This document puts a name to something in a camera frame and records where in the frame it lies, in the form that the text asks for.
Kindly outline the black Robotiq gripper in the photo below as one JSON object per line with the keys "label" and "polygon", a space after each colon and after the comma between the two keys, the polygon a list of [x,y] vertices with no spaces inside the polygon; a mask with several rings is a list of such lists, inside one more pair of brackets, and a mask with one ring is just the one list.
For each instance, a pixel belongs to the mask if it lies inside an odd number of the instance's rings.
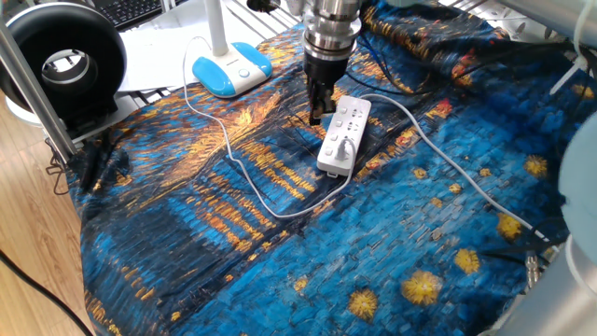
{"label": "black Robotiq gripper", "polygon": [[328,61],[304,54],[304,72],[307,76],[307,92],[310,103],[309,123],[311,126],[321,123],[321,114],[336,112],[333,99],[335,84],[346,71],[348,59]]}

